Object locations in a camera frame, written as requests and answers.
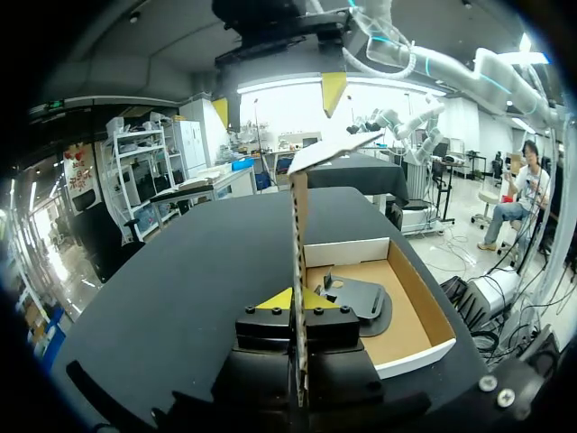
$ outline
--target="bolt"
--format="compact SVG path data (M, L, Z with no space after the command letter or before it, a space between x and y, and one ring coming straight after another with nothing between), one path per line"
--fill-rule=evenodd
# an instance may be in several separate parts
M497 404L500 408L506 409L515 402L515 392L510 388L501 390L497 395Z
M479 379L479 389L483 392L495 391L497 388L497 378L495 376L483 376Z

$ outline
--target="black table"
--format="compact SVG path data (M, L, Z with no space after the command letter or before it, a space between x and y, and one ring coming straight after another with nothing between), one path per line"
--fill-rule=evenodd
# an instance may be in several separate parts
M408 203L403 169L392 162L357 152L352 152L349 158L336 158L330 165L310 170L308 187L353 187L365 196L392 194L401 207Z
M486 373L467 328L431 273L363 195L352 188L313 189L308 208L307 243L394 240L453 326L453 349L436 364L385 380L387 399L425 391L438 408ZM213 381L233 345L235 319L245 306L292 285L290 228L290 199L283 191L193 207L146 244L82 313L52 368L81 415L91 424L102 420L65 373L74 359L150 423L151 407L167 410L173 390L211 399Z

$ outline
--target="monitor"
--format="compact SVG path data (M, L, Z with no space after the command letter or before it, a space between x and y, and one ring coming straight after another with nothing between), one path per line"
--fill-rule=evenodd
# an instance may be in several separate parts
M315 144L318 142L318 138L303 138L303 148L310 146L311 144Z

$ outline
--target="person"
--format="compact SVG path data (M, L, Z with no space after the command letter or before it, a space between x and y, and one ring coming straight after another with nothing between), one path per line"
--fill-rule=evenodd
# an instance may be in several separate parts
M510 172L505 172L503 178L508 182L508 195L518 193L519 200L515 203L499 203L493 211L493 218L483 242L477 246L482 250L495 251L497 249L497 236L503 225L503 221L521 220L521 229L517 237L521 252L527 248L527 240L531 230L529 225L535 221L539 208L545 208L549 200L549 175L539 165L539 150L535 142L527 140L523 145L523 155L527 165L523 167L517 178L513 180Z

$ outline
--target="metal shelving unit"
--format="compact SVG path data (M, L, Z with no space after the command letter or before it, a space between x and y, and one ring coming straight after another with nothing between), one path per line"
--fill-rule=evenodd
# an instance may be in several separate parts
M145 146L139 148L134 151L129 152L120 152L121 145L127 143L134 143L134 142L141 142L142 139L151 139L153 141L153 145ZM111 150L112 154L109 158L106 157L106 151ZM106 188L108 191L108 197L111 201L111 207L114 209L115 215L114 220L116 224L121 227L123 231L123 236L126 238L127 230L124 229L124 223L130 221L131 219L135 218L135 213L141 210L142 208L150 205L150 201L144 200L141 204L137 206L131 206L130 199L128 197L128 192L126 190L126 185L124 182L124 170L129 167L130 164L123 164L123 160L128 157L135 157L135 156L144 156L149 164L149 168L151 173L154 172L152 168L152 164L156 163L153 161L153 155L155 152L162 152L164 156L164 162L166 163L167 168L167 175L169 177L169 184L170 188L174 187L174 178L172 176L172 168L170 165L170 156L166 147L166 142L164 138L164 130L156 129L151 131L140 131L136 133L114 133L114 135L108 138L105 142L102 143L100 147L100 152L102 156L102 161L105 165L104 167L104 177ZM120 184L120 191L116 191L113 189L113 179L114 176L118 176L119 184ZM122 203L118 203L117 198L122 198ZM169 219L174 212L169 212L164 218ZM141 231L138 226L136 226L136 234L138 235L139 239L142 240L146 235L149 235L156 227L158 227L158 221L152 223L149 228L146 230Z

